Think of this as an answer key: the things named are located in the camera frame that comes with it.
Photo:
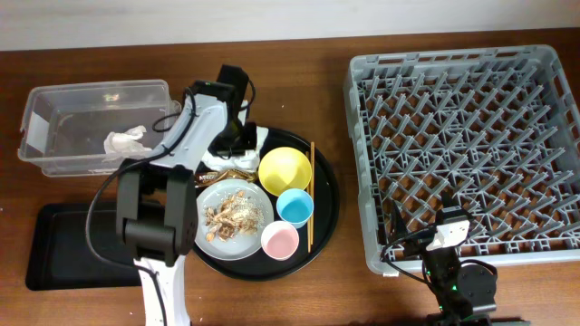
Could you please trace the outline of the wooden chopstick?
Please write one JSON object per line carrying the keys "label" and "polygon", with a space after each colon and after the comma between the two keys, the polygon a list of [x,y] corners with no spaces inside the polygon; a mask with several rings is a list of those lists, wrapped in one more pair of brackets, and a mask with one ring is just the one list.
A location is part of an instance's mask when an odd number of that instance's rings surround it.
{"label": "wooden chopstick", "polygon": [[[307,157],[308,161],[309,161],[309,165],[310,165],[310,172],[312,172],[312,164],[311,164],[311,160],[310,160],[310,152],[306,151],[305,156]],[[310,176],[310,180],[309,183],[305,189],[306,193],[311,197],[311,185],[312,185],[312,173]],[[312,232],[312,213],[310,214],[310,216],[308,217],[307,221],[306,221],[306,226],[307,226],[307,236],[306,236],[306,244],[307,244],[307,252],[310,254],[311,253],[311,232]]]}
{"label": "wooden chopstick", "polygon": [[309,220],[309,245],[313,245],[314,244],[314,181],[315,181],[315,144],[313,141],[311,141],[310,144],[310,161],[311,161],[311,170],[312,170],[312,176],[311,176],[311,182],[310,182],[310,195],[311,198],[313,199],[313,213],[311,214],[310,220]]}

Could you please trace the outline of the food scraps and rice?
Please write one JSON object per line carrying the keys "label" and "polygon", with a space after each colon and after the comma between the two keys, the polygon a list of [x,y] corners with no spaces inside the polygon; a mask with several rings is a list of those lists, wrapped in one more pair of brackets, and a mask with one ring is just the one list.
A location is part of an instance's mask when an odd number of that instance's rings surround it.
{"label": "food scraps and rice", "polygon": [[207,242],[216,237],[227,242],[237,234],[253,235],[264,223],[262,211],[242,190],[226,197],[218,206],[208,206],[204,213]]}

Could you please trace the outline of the grey plate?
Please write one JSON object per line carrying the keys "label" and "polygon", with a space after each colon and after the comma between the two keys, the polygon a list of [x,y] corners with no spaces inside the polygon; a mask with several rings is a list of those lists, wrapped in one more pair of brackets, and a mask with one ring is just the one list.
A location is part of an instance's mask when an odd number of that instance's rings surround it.
{"label": "grey plate", "polygon": [[[207,242],[205,235],[208,227],[205,226],[205,209],[208,206],[218,206],[223,199],[240,190],[244,191],[246,197],[262,211],[264,223],[253,235],[237,234],[227,242],[222,242],[216,237],[212,242]],[[199,245],[206,254],[226,261],[240,260],[254,254],[261,248],[260,237],[264,228],[274,221],[272,204],[266,192],[256,184],[240,179],[220,181],[203,190],[198,196],[198,215],[195,244]]]}

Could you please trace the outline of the white napkin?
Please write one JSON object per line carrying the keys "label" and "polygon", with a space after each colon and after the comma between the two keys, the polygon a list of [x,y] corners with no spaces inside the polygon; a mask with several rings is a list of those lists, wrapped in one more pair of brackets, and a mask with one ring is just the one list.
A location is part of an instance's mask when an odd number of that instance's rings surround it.
{"label": "white napkin", "polygon": [[257,172],[260,164],[260,151],[264,147],[269,128],[257,127],[255,124],[251,124],[245,128],[245,132],[251,140],[256,140],[256,145],[253,148],[245,149],[240,155],[232,154],[230,157],[225,158],[214,156],[207,150],[201,162],[206,168],[214,171],[238,169],[246,172]]}

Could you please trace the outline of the small white tissue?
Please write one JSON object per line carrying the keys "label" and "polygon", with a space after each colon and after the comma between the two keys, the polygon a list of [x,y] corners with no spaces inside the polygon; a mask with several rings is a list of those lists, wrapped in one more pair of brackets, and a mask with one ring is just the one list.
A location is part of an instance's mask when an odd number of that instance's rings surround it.
{"label": "small white tissue", "polygon": [[147,132],[143,125],[128,129],[125,132],[110,132],[103,141],[103,147],[106,154],[127,154],[136,152],[150,151],[151,148],[145,147],[140,143]]}

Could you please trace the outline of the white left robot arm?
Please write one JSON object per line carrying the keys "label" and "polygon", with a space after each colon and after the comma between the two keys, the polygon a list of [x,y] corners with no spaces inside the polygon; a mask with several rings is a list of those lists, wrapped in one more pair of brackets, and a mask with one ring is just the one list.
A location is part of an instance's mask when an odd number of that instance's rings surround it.
{"label": "white left robot arm", "polygon": [[189,325],[185,260],[198,230],[196,171],[205,154],[230,161],[257,154],[256,124],[247,121],[256,88],[238,66],[222,65],[215,81],[194,81],[183,108],[150,156],[125,159],[104,181],[118,183],[116,235],[132,261],[99,261],[139,273],[149,325]]}

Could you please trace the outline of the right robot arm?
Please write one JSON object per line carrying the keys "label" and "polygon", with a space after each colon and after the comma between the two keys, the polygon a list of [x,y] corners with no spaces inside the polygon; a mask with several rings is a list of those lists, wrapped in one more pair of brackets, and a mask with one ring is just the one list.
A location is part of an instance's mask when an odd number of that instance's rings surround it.
{"label": "right robot arm", "polygon": [[[401,211],[391,203],[389,243],[382,249],[381,260],[395,271],[427,285],[436,297],[440,311],[425,319],[426,325],[528,325],[529,321],[493,320],[497,309],[498,270],[476,259],[460,260],[457,249],[469,239],[469,227],[474,216],[450,193],[441,194],[442,209],[435,222],[420,230],[407,229]],[[409,273],[389,258],[393,246],[401,245],[403,255],[421,259],[421,277]]]}

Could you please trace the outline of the light blue cup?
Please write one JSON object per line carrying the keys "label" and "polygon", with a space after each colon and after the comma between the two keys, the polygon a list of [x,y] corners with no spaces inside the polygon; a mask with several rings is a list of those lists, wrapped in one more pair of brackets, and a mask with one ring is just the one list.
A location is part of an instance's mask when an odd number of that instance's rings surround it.
{"label": "light blue cup", "polygon": [[313,199],[302,189],[287,189],[276,201],[276,212],[282,220],[300,229],[313,213]]}

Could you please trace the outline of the brown snack wrapper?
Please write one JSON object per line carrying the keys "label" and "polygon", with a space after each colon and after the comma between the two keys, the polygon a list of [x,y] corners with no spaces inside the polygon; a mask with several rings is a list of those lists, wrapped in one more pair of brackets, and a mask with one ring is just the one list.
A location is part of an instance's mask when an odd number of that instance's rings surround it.
{"label": "brown snack wrapper", "polygon": [[195,175],[196,187],[209,187],[227,179],[241,179],[252,183],[257,180],[257,173],[239,169],[228,169],[224,171],[198,173]]}

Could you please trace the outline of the pink cup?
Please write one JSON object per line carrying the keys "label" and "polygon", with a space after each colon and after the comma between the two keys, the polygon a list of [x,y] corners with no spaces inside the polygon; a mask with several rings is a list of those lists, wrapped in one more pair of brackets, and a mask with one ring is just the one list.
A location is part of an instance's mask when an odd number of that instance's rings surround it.
{"label": "pink cup", "polygon": [[289,259],[297,250],[299,242],[297,230],[286,221],[268,224],[261,234],[263,251],[277,261]]}

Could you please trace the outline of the yellow bowl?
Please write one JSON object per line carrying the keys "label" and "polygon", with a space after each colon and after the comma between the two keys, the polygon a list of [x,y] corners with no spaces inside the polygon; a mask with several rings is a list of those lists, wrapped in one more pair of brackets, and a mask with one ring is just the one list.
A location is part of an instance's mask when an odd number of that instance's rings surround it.
{"label": "yellow bowl", "polygon": [[258,179],[270,194],[279,197],[287,189],[306,189],[312,179],[312,166],[306,155],[294,148],[268,151],[258,167]]}

